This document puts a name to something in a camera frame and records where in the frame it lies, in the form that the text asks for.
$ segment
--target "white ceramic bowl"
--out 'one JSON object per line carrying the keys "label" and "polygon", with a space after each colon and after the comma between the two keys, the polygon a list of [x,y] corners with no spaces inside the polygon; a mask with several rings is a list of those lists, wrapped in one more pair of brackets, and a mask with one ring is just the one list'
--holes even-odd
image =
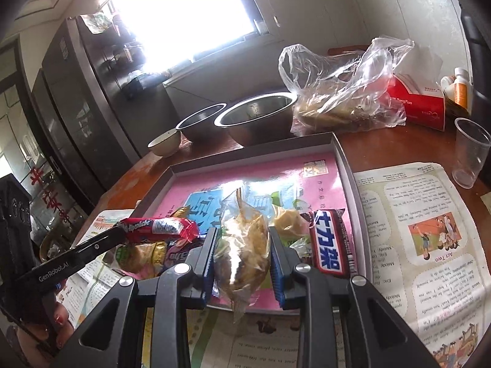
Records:
{"label": "white ceramic bowl", "polygon": [[179,150],[181,132],[176,129],[166,131],[148,144],[149,149],[157,156],[168,157]]}

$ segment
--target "metal screw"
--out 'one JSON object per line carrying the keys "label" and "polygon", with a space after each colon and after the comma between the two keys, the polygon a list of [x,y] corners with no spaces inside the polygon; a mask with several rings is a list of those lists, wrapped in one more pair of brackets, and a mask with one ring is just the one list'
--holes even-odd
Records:
{"label": "metal screw", "polygon": [[19,214],[21,221],[25,222],[24,204],[22,202],[19,202]]}
{"label": "metal screw", "polygon": [[15,198],[12,199],[12,213],[15,217],[17,217],[17,214],[19,213],[19,207],[17,205],[17,199],[15,199]]}
{"label": "metal screw", "polygon": [[133,278],[126,276],[119,280],[121,286],[130,286],[133,283]]}
{"label": "metal screw", "polygon": [[299,263],[295,266],[295,269],[298,271],[298,272],[301,272],[302,274],[305,274],[307,272],[310,271],[310,265],[308,265],[307,263]]}
{"label": "metal screw", "polygon": [[365,277],[362,277],[361,275],[355,275],[351,279],[351,282],[353,282],[353,284],[356,286],[365,286],[367,283],[367,279]]}
{"label": "metal screw", "polygon": [[191,269],[189,264],[186,263],[179,263],[174,266],[174,271],[178,274],[185,274]]}

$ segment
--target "tissue box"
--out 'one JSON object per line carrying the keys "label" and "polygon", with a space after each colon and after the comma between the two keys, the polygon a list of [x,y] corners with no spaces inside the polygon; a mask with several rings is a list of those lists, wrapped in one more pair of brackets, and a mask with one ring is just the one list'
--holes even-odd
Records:
{"label": "tissue box", "polygon": [[417,82],[410,75],[393,75],[387,92],[404,104],[407,121],[445,130],[445,99],[436,83]]}

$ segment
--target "wooden table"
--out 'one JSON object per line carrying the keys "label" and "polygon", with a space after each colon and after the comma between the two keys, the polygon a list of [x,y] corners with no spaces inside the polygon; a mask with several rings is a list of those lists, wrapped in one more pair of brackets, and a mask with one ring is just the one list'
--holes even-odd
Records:
{"label": "wooden table", "polygon": [[[305,128],[294,123],[292,132],[305,135]],[[396,166],[411,162],[439,163],[453,181],[451,169],[454,162],[455,129],[439,132],[419,125],[407,124],[363,133],[338,136],[353,172]],[[186,160],[214,155],[241,148],[228,137],[213,145],[193,145],[183,138],[178,153],[160,158],[148,153],[134,165],[108,192],[106,192],[77,235],[77,241],[87,231],[97,215],[107,209],[134,209],[160,175],[170,166]],[[481,201],[490,189],[479,179],[472,189],[457,186],[466,203],[481,237],[486,259],[491,262],[491,215]]]}

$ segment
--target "red chinese character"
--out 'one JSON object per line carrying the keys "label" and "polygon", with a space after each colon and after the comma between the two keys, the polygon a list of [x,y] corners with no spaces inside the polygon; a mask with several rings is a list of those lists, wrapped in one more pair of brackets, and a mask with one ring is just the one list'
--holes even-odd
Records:
{"label": "red chinese character", "polygon": [[33,174],[30,179],[33,180],[31,185],[34,185],[36,184],[37,182],[42,184],[42,180],[41,180],[41,176],[43,175],[44,171],[43,170],[39,170],[39,169],[36,169],[35,167],[33,167],[31,169],[31,171],[29,172],[29,174]]}
{"label": "red chinese character", "polygon": [[68,217],[68,213],[66,211],[64,211],[63,209],[60,209],[60,211],[58,211],[58,214],[60,215],[60,218],[65,223],[68,223],[70,221],[70,217]]}
{"label": "red chinese character", "polygon": [[50,196],[50,193],[47,192],[47,198],[43,198],[44,202],[46,203],[46,209],[54,209],[53,212],[56,212],[56,209],[61,209],[61,203],[56,200],[56,195],[58,195],[58,192],[55,192],[52,196]]}

